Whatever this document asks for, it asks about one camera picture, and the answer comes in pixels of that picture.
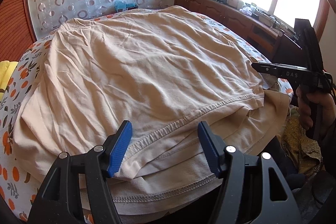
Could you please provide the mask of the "person's right hand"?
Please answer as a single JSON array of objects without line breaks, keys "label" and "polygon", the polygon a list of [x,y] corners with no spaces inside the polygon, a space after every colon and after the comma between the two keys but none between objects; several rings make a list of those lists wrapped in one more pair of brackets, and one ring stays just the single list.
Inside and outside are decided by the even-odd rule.
[{"label": "person's right hand", "polygon": [[331,125],[335,122],[335,101],[331,94],[322,92],[308,93],[302,86],[297,88],[299,122],[306,130],[312,130],[311,137],[322,141]]}]

